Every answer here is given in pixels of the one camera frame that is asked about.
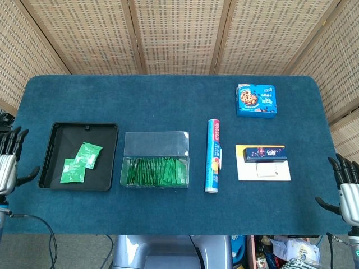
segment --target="clear plastic box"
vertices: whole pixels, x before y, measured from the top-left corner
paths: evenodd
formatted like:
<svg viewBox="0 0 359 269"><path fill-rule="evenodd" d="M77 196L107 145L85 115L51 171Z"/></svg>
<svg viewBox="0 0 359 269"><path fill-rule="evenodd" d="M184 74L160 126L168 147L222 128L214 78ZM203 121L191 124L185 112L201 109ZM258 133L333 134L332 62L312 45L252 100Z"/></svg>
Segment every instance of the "clear plastic box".
<svg viewBox="0 0 359 269"><path fill-rule="evenodd" d="M170 157L185 166L185 182L173 186L138 185L128 181L130 165L136 159ZM126 132L120 183L126 187L188 188L190 167L190 137L188 132Z"/></svg>

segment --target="black tray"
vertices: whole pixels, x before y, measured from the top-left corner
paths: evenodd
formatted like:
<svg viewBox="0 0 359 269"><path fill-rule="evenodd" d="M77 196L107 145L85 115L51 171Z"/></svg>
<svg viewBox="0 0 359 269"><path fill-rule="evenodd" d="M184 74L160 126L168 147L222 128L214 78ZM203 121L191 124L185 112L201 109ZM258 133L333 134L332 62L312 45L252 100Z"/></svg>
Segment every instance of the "black tray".
<svg viewBox="0 0 359 269"><path fill-rule="evenodd" d="M54 123L39 187L107 191L112 183L117 135L118 126L115 123ZM74 159L83 142L102 147L94 169L86 169L83 183L60 183L64 160Z"/></svg>

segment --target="wire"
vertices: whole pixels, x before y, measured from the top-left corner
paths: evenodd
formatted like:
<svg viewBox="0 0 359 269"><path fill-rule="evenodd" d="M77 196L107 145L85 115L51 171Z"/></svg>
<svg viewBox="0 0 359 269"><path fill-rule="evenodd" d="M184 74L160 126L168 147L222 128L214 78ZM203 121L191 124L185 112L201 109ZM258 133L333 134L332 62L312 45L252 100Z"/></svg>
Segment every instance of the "wire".
<svg viewBox="0 0 359 269"><path fill-rule="evenodd" d="M201 264L201 269L206 269L206 267L204 266L204 261L203 261L203 257L202 257L202 254L201 254L201 251L198 247L196 247L195 243L193 242L192 240L192 237L189 235L190 239L191 239L191 242L192 242L192 245L194 246L195 248L195 251L197 253L197 256L198 256L198 259L200 260L200 264Z"/></svg>
<svg viewBox="0 0 359 269"><path fill-rule="evenodd" d="M50 240L49 240L49 252L50 252L51 262L54 263L54 258L52 257L52 250L51 250L51 239L52 239L52 235L50 235Z"/></svg>
<svg viewBox="0 0 359 269"><path fill-rule="evenodd" d="M103 261L103 263L102 263L100 269L103 269L103 268L104 268L104 266L105 266L105 264L106 264L108 258L110 257L110 255L111 255L111 253L112 253L112 250L113 250L113 240L112 240L112 238L111 238L108 234L105 234L105 236L107 236L107 238L110 239L110 241L111 241L111 249L110 249L110 251L108 252L106 259Z"/></svg>
<svg viewBox="0 0 359 269"><path fill-rule="evenodd" d="M51 238L54 241L54 246L55 246L55 255L54 258L52 260L52 264L50 269L55 269L55 263L57 260L57 244L56 244L56 238L55 238L55 234L54 231L52 230L51 226L45 221L43 220L41 217L37 217L37 216L33 216L33 215L26 215L26 214L14 214L14 215L10 215L10 217L27 217L27 218L31 218L31 219L37 219L39 221L41 221L43 224L46 225L47 229L49 229L51 236L50 236L50 256L52 257L52 251L51 251Z"/></svg>
<svg viewBox="0 0 359 269"><path fill-rule="evenodd" d="M319 238L318 243L316 243L315 245L316 245L317 247L319 247L322 240L323 240L323 236L321 235L320 238Z"/></svg>
<svg viewBox="0 0 359 269"><path fill-rule="evenodd" d="M330 269L333 269L333 240L332 240L332 234L327 233L328 242L330 246Z"/></svg>

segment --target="blue table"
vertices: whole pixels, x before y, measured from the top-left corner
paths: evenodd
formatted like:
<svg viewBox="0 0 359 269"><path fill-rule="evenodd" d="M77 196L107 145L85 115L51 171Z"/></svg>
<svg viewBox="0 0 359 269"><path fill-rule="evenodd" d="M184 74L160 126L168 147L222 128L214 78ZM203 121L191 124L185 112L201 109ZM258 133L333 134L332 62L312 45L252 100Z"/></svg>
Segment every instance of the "blue table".
<svg viewBox="0 0 359 269"><path fill-rule="evenodd" d="M236 116L240 83L276 88L274 119ZM207 121L218 118L223 148L219 192L204 192ZM15 126L30 130L19 175L42 165L54 122L116 122L119 138L107 192L40 189L38 179L9 196L15 213L46 219L55 233L325 234L348 228L315 202L338 204L327 156L334 147L317 84L281 76L61 76L32 78ZM189 189L127 189L119 184L125 132L189 131ZM284 144L290 182L239 182L235 144ZM9 220L8 233L47 232Z"/></svg>

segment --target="cookie picture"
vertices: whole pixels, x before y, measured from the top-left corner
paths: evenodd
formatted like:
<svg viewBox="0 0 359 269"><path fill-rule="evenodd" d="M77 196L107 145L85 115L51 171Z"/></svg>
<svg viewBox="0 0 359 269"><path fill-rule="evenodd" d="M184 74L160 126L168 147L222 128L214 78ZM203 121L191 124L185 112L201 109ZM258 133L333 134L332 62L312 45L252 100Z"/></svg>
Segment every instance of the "cookie picture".
<svg viewBox="0 0 359 269"><path fill-rule="evenodd" d="M258 97L252 94L251 91L246 90L241 93L241 101L245 105L254 106L258 102Z"/></svg>

